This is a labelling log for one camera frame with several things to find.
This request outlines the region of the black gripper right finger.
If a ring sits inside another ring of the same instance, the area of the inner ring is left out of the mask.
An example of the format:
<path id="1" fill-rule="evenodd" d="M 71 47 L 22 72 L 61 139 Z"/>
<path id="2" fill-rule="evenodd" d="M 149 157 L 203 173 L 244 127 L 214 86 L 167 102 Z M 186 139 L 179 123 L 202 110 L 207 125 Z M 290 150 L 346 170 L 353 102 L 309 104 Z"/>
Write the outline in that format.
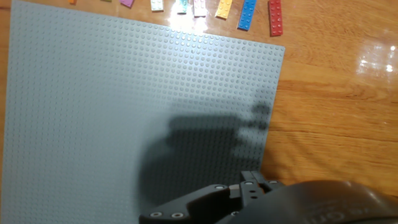
<path id="1" fill-rule="evenodd" d="M 284 187 L 278 180 L 266 180 L 259 171 L 242 171 L 239 184 L 242 206 L 247 206 L 263 195 Z"/>

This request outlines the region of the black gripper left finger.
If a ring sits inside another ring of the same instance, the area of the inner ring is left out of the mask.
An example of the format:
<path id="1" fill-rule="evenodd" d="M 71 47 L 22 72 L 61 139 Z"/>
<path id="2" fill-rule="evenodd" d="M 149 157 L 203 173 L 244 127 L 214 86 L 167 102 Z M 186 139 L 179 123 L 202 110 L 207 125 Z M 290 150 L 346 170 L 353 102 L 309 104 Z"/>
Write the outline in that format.
<path id="1" fill-rule="evenodd" d="M 214 184 L 139 215 L 139 224 L 226 223 L 242 209 L 238 190 Z"/>

